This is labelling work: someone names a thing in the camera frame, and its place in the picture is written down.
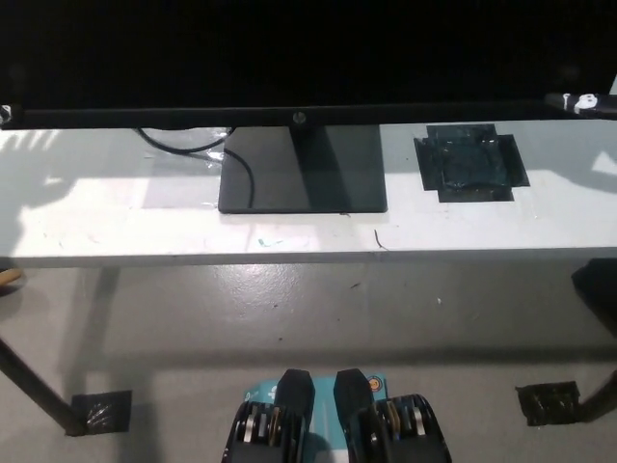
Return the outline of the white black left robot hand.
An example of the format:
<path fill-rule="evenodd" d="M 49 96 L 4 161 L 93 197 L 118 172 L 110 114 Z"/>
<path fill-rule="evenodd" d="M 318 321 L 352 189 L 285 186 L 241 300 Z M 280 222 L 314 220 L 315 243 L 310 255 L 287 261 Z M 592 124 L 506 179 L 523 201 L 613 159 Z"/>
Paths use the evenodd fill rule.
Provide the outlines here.
<path fill-rule="evenodd" d="M 18 105 L 1 104 L 0 105 L 0 127 L 9 129 L 10 127 L 19 126 L 23 121 L 23 108 Z"/>

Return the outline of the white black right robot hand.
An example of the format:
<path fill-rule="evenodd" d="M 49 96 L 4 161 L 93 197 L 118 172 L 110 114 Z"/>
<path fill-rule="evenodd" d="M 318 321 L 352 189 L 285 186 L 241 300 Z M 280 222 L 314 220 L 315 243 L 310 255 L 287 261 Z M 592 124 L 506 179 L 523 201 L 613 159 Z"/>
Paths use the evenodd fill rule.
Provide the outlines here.
<path fill-rule="evenodd" d="M 616 95 L 600 94 L 548 94 L 545 103 L 579 117 L 615 121 Z"/>

